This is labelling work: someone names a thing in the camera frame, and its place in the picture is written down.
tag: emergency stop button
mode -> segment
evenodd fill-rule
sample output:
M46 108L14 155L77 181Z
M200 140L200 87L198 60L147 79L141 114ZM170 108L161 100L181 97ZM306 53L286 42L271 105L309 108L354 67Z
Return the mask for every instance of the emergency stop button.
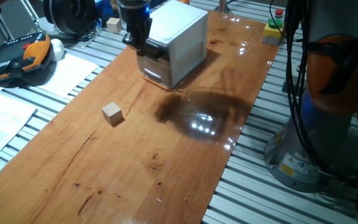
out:
M284 10L283 9L276 9L276 17L277 18L281 18L283 17L283 14L284 14Z

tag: warning sticker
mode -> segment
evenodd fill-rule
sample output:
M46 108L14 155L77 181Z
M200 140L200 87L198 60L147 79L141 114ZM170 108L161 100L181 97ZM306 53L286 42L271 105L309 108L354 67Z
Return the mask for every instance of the warning sticker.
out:
M307 183L315 183L319 178L319 172L306 162L285 153L280 170L285 174Z

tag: small wooden cube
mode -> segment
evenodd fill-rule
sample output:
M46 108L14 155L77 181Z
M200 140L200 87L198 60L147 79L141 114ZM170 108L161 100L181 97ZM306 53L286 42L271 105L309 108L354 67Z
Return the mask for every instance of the small wooden cube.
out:
M117 124L121 123L124 120L124 118L122 117L121 109L114 102L102 108L102 113L105 120L112 127L117 126Z
M107 21L107 29L113 34L118 34L122 30L121 20L117 18L110 18Z

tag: wood grain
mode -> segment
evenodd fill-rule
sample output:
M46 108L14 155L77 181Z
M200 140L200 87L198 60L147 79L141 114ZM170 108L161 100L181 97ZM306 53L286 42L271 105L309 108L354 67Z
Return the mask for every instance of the wood grain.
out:
M174 90L126 48L52 119L0 172L0 223L199 223L278 50L262 23L208 16L207 59Z

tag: red button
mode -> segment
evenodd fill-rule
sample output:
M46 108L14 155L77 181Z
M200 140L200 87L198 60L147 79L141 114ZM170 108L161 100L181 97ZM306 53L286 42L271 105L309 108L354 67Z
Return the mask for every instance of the red button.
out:
M28 47L30 47L30 43L28 43L28 44L25 44L24 46L23 46L23 50L26 50Z
M276 15L281 16L284 13L283 9L276 9Z

